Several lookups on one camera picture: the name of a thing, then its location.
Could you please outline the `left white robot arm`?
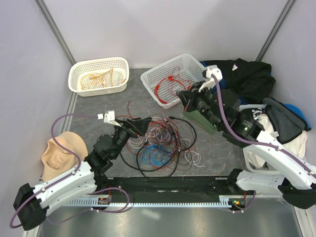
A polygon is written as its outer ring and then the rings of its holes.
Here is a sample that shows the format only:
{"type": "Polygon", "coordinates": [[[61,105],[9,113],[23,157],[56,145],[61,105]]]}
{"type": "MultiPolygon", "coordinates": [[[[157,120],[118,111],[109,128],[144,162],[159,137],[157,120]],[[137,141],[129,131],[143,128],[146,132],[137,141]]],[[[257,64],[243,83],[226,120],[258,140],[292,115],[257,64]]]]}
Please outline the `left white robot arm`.
{"type": "Polygon", "coordinates": [[[119,156],[130,138],[144,136],[152,121],[151,117],[120,120],[109,118],[109,115],[104,114],[104,122],[113,125],[114,133],[101,135],[92,152],[82,161],[50,181],[33,187],[26,183],[19,188],[12,217],[18,218],[20,224],[15,226],[10,221],[12,229],[22,227],[29,231],[68,202],[94,192],[104,194],[108,190],[105,172],[113,165],[112,160],[119,156]]]}

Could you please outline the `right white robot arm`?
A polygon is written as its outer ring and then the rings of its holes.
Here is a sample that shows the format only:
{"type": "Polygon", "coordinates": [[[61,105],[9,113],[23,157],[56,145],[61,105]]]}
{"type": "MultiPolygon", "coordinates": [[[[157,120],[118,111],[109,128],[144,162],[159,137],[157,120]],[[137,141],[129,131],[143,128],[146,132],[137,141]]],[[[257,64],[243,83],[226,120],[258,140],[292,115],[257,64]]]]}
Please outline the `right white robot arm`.
{"type": "Polygon", "coordinates": [[[289,204],[308,209],[316,203],[316,168],[300,160],[273,138],[249,110],[239,110],[239,97],[227,89],[211,93],[206,88],[177,91],[185,112],[198,111],[223,133],[229,142],[250,151],[270,164],[277,174],[234,169],[226,181],[227,191],[252,191],[282,197],[289,204]]]}

